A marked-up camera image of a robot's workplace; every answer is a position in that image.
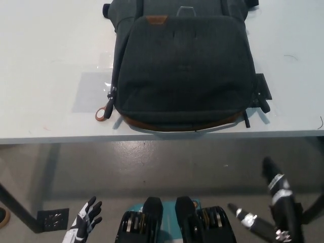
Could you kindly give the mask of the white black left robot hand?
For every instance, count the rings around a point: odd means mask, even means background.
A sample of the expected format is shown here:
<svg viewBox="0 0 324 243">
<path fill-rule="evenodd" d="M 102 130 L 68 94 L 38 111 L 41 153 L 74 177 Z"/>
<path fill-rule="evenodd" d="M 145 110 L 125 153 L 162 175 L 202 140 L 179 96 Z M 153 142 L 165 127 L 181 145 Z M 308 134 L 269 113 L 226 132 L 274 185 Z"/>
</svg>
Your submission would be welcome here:
<svg viewBox="0 0 324 243">
<path fill-rule="evenodd" d="M 66 232 L 62 243 L 85 243 L 95 226 L 102 221 L 102 201 L 96 203 L 97 198 L 92 197 L 76 216 L 70 229 Z"/>
</svg>

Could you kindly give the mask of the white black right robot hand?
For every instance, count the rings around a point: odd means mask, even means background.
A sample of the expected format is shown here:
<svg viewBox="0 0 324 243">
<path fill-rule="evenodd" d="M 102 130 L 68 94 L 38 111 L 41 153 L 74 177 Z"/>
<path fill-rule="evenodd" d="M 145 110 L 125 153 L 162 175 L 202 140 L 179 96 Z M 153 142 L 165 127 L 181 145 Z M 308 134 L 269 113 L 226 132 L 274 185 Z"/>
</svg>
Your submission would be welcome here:
<svg viewBox="0 0 324 243">
<path fill-rule="evenodd" d="M 227 205 L 228 209 L 245 229 L 265 242 L 304 242 L 300 208 L 286 175 L 270 157 L 263 159 L 262 175 L 271 195 L 274 224 L 233 203 Z"/>
</svg>

